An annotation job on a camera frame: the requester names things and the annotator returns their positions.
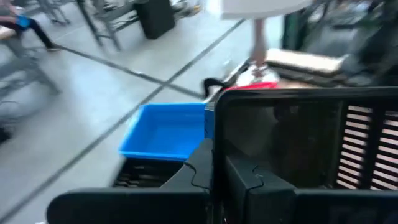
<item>metal rack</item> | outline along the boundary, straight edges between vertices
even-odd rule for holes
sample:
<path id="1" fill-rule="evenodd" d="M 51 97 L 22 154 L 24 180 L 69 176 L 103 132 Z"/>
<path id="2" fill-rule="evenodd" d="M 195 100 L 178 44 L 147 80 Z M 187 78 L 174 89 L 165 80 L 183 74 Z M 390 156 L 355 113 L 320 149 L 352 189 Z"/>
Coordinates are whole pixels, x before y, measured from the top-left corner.
<path id="1" fill-rule="evenodd" d="M 25 49 L 20 38 L 13 32 L 6 37 L 2 37 L 0 43 L 5 44 L 11 52 L 15 55 L 7 63 L 0 65 L 0 79 L 6 78 L 18 71 L 26 72 L 26 76 L 20 79 L 14 79 L 0 89 L 0 98 L 4 98 L 13 91 L 16 91 L 34 81 L 38 81 L 50 88 L 53 94 L 58 94 L 60 91 L 56 84 L 45 74 L 39 67 L 36 59 L 29 55 L 28 49 Z"/>
<path id="2" fill-rule="evenodd" d="M 117 7 L 115 9 L 112 9 L 110 11 L 105 11 L 104 6 L 105 6 L 105 0 L 92 0 L 93 6 L 95 8 L 96 14 L 94 15 L 95 19 L 99 20 L 106 29 L 107 34 L 101 33 L 98 28 L 95 26 L 93 20 L 91 19 L 91 16 L 89 15 L 87 8 L 86 8 L 86 2 L 85 0 L 77 0 L 77 6 L 80 10 L 80 12 L 83 14 L 83 17 L 85 18 L 85 21 L 90 28 L 91 33 L 93 34 L 95 40 L 97 41 L 98 45 L 103 46 L 103 43 L 101 41 L 101 38 L 107 38 L 111 39 L 113 41 L 113 44 L 118 50 L 121 50 L 121 46 L 119 43 L 118 38 L 116 37 L 117 31 L 120 31 L 127 26 L 137 22 L 139 19 L 137 16 L 132 16 L 130 17 L 127 21 L 124 21 L 120 26 L 113 26 L 112 21 L 115 19 L 132 12 L 134 10 L 134 2 L 135 1 L 129 1 L 125 3 L 125 5 L 121 7 Z"/>
<path id="3" fill-rule="evenodd" d="M 66 17 L 65 13 L 63 13 L 61 6 L 65 4 L 62 0 L 35 0 L 29 1 L 26 6 L 27 11 L 23 14 L 31 15 L 38 12 L 43 12 L 48 19 L 50 19 L 53 23 L 67 25 L 70 24 L 70 20 Z"/>

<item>wooden board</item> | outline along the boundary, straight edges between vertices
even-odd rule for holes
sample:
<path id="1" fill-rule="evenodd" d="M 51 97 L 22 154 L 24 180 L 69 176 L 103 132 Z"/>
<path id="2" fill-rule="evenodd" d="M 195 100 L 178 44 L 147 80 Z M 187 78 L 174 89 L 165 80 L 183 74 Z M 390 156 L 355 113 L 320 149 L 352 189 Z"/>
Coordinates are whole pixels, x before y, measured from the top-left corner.
<path id="1" fill-rule="evenodd" d="M 1 40 L 12 37 L 13 35 L 16 35 L 16 32 L 14 30 L 9 29 L 7 27 L 0 26 L 0 39 Z"/>
<path id="2" fill-rule="evenodd" d="M 266 58 L 266 62 L 322 73 L 334 73 L 338 71 L 343 60 L 343 57 L 333 58 L 282 49 L 269 49 Z"/>

